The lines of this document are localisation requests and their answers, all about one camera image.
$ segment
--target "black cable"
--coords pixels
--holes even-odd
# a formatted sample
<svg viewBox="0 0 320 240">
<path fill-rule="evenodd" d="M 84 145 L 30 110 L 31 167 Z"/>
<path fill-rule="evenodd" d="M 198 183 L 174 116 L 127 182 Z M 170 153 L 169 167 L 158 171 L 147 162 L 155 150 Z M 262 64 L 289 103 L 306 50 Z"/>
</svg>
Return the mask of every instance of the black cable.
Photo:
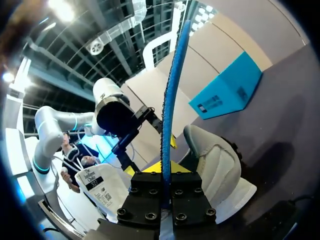
<svg viewBox="0 0 320 240">
<path fill-rule="evenodd" d="M 55 229 L 55 228 L 52 228 L 52 227 L 46 227 L 46 228 L 43 229 L 44 233 L 48 232 L 48 231 L 55 231 L 55 232 L 60 233 L 58 229 Z"/>
<path fill-rule="evenodd" d="M 297 198 L 293 199 L 293 200 L 289 200 L 290 203 L 292 204 L 296 204 L 296 202 L 299 202 L 301 200 L 314 200 L 314 196 L 311 195 L 302 195 L 302 196 L 298 196 Z"/>
</svg>

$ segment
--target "white panel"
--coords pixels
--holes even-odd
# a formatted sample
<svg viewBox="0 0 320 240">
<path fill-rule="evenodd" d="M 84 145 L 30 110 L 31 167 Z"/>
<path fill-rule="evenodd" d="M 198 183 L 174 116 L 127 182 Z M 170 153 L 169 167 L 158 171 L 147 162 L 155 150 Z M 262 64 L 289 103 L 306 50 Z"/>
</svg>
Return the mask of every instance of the white panel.
<svg viewBox="0 0 320 240">
<path fill-rule="evenodd" d="M 169 54 L 157 66 L 157 68 L 167 76 L 170 72 L 172 57 L 172 54 Z M 215 79 L 218 74 L 219 73 L 201 55 L 188 47 L 180 77 L 179 88 L 189 100 L 192 100 L 213 79 Z"/>
<path fill-rule="evenodd" d="M 235 22 L 273 64 L 304 46 L 286 17 L 268 0 L 201 0 Z"/>
<path fill-rule="evenodd" d="M 130 107 L 137 112 L 143 106 L 143 103 L 126 83 L 121 86 L 121 90 L 129 97 Z M 160 134 L 149 122 L 145 121 L 139 130 L 139 134 L 131 142 L 136 151 L 133 161 L 140 169 L 160 154 L 160 140 Z M 129 157 L 133 155 L 130 146 L 127 147 L 126 152 Z"/>
<path fill-rule="evenodd" d="M 239 46 L 249 54 L 262 71 L 272 66 L 270 59 L 260 46 L 228 17 L 219 12 L 214 16 L 214 18 L 210 19 L 210 22 L 223 31 L 226 36 L 233 39 L 235 43 L 239 44 Z"/>
<path fill-rule="evenodd" d="M 5 129 L 6 151 L 13 175 L 28 172 L 20 137 L 21 134 L 18 129 Z"/>
<path fill-rule="evenodd" d="M 21 176 L 17 178 L 17 181 L 19 183 L 19 186 L 22 190 L 22 193 L 25 197 L 25 199 L 31 198 L 35 195 L 35 192 L 32 190 L 32 187 L 30 185 L 30 182 L 27 178 L 27 176 Z"/>
<path fill-rule="evenodd" d="M 6 95 L 4 113 L 3 113 L 3 127 L 16 129 L 18 123 L 18 116 L 23 100 Z"/>
<path fill-rule="evenodd" d="M 219 73 L 243 52 L 235 41 L 210 22 L 207 22 L 190 37 L 189 46 L 204 57 Z"/>
<path fill-rule="evenodd" d="M 126 81 L 132 91 L 148 106 L 154 107 L 159 119 L 162 115 L 164 94 L 168 77 L 157 68 Z M 172 133 L 179 136 L 185 125 L 197 118 L 197 113 L 189 105 L 190 99 L 179 88 L 176 95 Z"/>
</svg>

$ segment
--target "white wall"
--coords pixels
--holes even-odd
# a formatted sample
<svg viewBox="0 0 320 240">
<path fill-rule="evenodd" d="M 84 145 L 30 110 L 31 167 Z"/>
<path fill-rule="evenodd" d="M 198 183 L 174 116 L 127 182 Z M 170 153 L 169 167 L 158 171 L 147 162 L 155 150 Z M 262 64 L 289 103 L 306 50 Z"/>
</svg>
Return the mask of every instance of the white wall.
<svg viewBox="0 0 320 240">
<path fill-rule="evenodd" d="M 129 88 L 146 104 L 154 107 L 155 114 L 162 119 L 164 95 L 168 75 L 157 68 L 126 81 Z M 197 118 L 197 113 L 189 106 L 190 99 L 178 88 L 172 123 L 172 133 L 177 137 L 185 127 Z"/>
<path fill-rule="evenodd" d="M 130 107 L 137 112 L 144 104 L 136 95 L 129 89 L 128 85 L 124 83 L 121 90 L 127 95 L 130 100 Z M 142 169 L 147 163 L 151 162 L 156 156 L 160 154 L 160 134 L 145 121 L 139 130 L 139 134 L 131 142 L 136 153 L 134 154 L 135 164 Z M 130 146 L 127 148 L 127 154 L 133 156 Z"/>
<path fill-rule="evenodd" d="M 200 0 L 200 2 L 214 7 L 248 33 L 273 64 L 304 46 L 302 38 L 291 24 L 302 31 L 298 22 L 292 16 L 290 22 L 269 0 Z M 272 2 L 277 6 L 280 5 L 279 1 Z"/>
<path fill-rule="evenodd" d="M 218 13 L 189 38 L 179 87 L 193 99 L 215 77 L 246 51 L 263 71 L 272 63 L 255 41 L 239 26 Z M 156 67 L 165 75 L 170 72 L 174 53 Z"/>
</svg>

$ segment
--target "man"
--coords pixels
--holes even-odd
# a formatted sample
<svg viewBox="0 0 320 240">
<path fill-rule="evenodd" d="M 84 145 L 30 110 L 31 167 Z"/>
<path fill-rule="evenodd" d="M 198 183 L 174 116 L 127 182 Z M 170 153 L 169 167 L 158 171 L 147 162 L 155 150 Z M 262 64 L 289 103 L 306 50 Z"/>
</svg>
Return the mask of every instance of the man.
<svg viewBox="0 0 320 240">
<path fill-rule="evenodd" d="M 77 148 L 79 151 L 79 155 L 76 157 L 79 161 L 77 161 L 76 158 L 73 159 L 73 161 L 68 161 L 67 159 L 64 159 L 68 164 L 70 164 L 73 168 L 79 169 L 79 163 L 86 162 L 85 165 L 83 165 L 83 168 L 91 167 L 96 163 L 96 160 L 99 156 L 99 153 L 88 146 L 86 146 L 87 149 L 91 152 L 93 156 L 90 156 L 90 153 L 84 148 L 82 144 L 77 145 L 71 145 L 70 144 L 70 136 L 68 132 L 63 133 L 63 142 L 61 145 L 62 148 L 62 154 L 64 156 L 67 156 L 70 151 L 74 150 L 74 148 Z M 76 181 L 75 175 L 76 171 L 73 170 L 71 167 L 69 167 L 67 164 L 62 163 L 62 167 L 65 167 L 67 169 L 67 172 L 62 171 L 60 174 L 63 178 L 63 180 L 68 184 L 69 188 L 74 191 L 75 193 L 80 193 L 79 185 Z"/>
</svg>

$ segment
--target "bolt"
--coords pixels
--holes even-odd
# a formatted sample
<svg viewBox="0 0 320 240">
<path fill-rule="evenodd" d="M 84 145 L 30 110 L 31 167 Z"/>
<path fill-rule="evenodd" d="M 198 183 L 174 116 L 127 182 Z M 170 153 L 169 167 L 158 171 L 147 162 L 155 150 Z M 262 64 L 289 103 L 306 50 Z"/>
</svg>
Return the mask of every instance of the bolt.
<svg viewBox="0 0 320 240">
<path fill-rule="evenodd" d="M 177 189 L 177 190 L 174 191 L 174 194 L 176 194 L 176 195 L 181 195 L 183 193 L 184 193 L 184 191 L 182 191 L 180 189 Z"/>
<path fill-rule="evenodd" d="M 181 212 L 175 217 L 175 219 L 179 222 L 182 222 L 187 219 L 187 215 L 185 215 L 183 212 Z"/>
<path fill-rule="evenodd" d="M 200 187 L 197 187 L 197 188 L 194 190 L 194 192 L 195 192 L 196 194 L 200 194 L 200 193 L 202 193 L 202 189 L 201 189 Z"/>
<path fill-rule="evenodd" d="M 131 189 L 130 189 L 130 193 L 137 193 L 139 191 L 139 189 L 138 188 L 135 188 L 135 187 L 132 187 Z"/>
<path fill-rule="evenodd" d="M 211 216 L 215 216 L 216 215 L 216 210 L 213 208 L 209 208 L 206 212 L 205 215 L 211 217 Z"/>
<path fill-rule="evenodd" d="M 149 212 L 145 215 L 145 219 L 153 221 L 157 218 L 157 214 L 153 213 L 153 212 Z"/>
<path fill-rule="evenodd" d="M 151 189 L 151 190 L 149 191 L 149 193 L 150 193 L 151 195 L 156 195 L 156 194 L 158 193 L 158 190 L 157 190 L 157 189 Z"/>
<path fill-rule="evenodd" d="M 126 215 L 127 213 L 127 210 L 125 210 L 124 208 L 119 208 L 116 213 L 119 215 L 119 216 L 124 216 Z"/>
</svg>

